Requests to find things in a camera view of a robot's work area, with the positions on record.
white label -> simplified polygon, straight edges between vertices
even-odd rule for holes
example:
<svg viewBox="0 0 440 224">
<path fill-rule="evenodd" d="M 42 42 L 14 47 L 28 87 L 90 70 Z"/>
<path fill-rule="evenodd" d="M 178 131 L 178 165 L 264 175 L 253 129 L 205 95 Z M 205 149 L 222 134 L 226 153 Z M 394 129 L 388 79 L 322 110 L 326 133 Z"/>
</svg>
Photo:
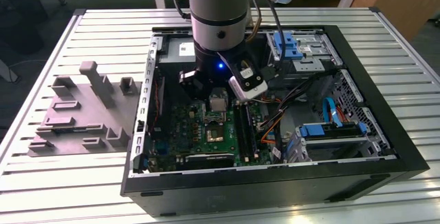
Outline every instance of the white label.
<svg viewBox="0 0 440 224">
<path fill-rule="evenodd" d="M 245 78 L 245 79 L 249 78 L 250 76 L 253 76 L 253 71 L 250 68 L 245 68 L 242 71 L 240 71 L 240 73 L 241 73 L 242 78 Z"/>
<path fill-rule="evenodd" d="M 300 46 L 300 51 L 312 51 L 308 46 Z"/>
<path fill-rule="evenodd" d="M 272 154 L 273 154 L 278 159 L 281 159 L 281 152 L 280 152 L 280 150 L 277 150 L 276 147 L 272 148 Z"/>
<path fill-rule="evenodd" d="M 181 43 L 178 46 L 178 56 L 194 56 L 193 43 Z"/>
</svg>

ram slot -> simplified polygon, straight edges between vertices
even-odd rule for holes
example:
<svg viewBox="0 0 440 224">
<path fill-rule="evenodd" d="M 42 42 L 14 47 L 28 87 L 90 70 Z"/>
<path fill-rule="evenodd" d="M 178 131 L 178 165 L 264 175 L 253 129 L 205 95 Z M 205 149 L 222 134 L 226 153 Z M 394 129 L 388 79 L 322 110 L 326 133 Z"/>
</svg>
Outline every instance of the ram slot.
<svg viewBox="0 0 440 224">
<path fill-rule="evenodd" d="M 246 120 L 248 120 L 248 126 L 249 128 L 246 129 L 246 143 L 248 146 L 250 146 L 250 151 L 253 152 L 253 158 L 258 158 L 258 153 L 257 153 L 257 147 L 256 147 L 256 142 L 254 142 L 254 128 L 253 128 L 253 122 L 252 122 L 252 115 L 249 111 L 249 106 L 245 106 L 245 114 L 246 114 Z"/>
<path fill-rule="evenodd" d="M 233 108 L 233 121 L 234 121 L 234 130 L 236 130 L 236 139 L 238 142 L 240 158 L 241 158 L 241 161 L 248 162 L 249 161 L 249 151 L 248 151 L 246 140 L 245 140 L 245 131 L 244 131 L 246 125 L 242 122 L 242 118 L 241 118 L 241 106 L 236 106 Z"/>
</svg>

green circuit board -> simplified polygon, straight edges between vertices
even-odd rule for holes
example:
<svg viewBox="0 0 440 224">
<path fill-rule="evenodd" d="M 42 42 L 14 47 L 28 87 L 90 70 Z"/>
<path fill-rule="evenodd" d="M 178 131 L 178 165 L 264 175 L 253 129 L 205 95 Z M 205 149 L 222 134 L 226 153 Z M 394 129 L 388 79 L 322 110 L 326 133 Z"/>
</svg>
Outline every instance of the green circuit board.
<svg viewBox="0 0 440 224">
<path fill-rule="evenodd" d="M 233 154 L 233 166 L 270 163 L 268 149 L 258 150 L 257 158 L 246 162 L 242 160 L 236 136 L 233 108 L 236 107 L 232 106 L 226 112 L 220 113 L 206 111 L 204 103 L 172 107 L 169 137 L 154 141 L 154 149 L 158 153 L 154 160 L 158 171 L 174 171 L 176 160 L 190 154 Z M 254 124 L 261 122 L 262 117 L 257 104 L 249 106 L 249 113 L 252 122 Z"/>
</svg>

aluminum extrusion table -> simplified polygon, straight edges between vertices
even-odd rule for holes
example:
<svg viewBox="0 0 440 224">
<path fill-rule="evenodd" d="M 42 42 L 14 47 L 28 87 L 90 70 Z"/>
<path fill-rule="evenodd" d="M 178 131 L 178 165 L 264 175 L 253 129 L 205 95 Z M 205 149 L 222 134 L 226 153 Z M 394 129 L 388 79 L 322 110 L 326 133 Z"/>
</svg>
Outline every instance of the aluminum extrusion table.
<svg viewBox="0 0 440 224">
<path fill-rule="evenodd" d="M 274 25 L 262 11 L 264 25 Z M 380 13 L 368 9 L 278 9 L 282 24 L 338 25 L 430 170 L 352 202 L 180 216 L 153 220 L 120 182 L 125 153 L 30 158 L 34 136 L 54 93 L 56 76 L 78 74 L 82 60 L 98 63 L 110 81 L 141 80 L 150 29 L 189 26 L 174 10 L 76 12 L 0 146 L 0 223 L 397 223 L 440 221 L 440 83 L 420 55 Z"/>
</svg>

open computer tower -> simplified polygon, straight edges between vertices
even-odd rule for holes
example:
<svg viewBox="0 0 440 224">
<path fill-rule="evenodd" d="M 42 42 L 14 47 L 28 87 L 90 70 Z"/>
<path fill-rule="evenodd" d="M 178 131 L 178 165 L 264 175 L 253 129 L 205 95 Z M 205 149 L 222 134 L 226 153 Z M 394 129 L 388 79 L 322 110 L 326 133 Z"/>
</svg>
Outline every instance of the open computer tower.
<svg viewBox="0 0 440 224">
<path fill-rule="evenodd" d="M 284 61 L 272 27 L 246 45 L 278 72 L 264 97 L 241 103 L 224 89 L 188 98 L 190 28 L 154 29 L 121 186 L 150 216 L 353 200 L 428 169 L 337 26 L 282 32 Z M 312 78 L 268 130 L 278 102 Z"/>
</svg>

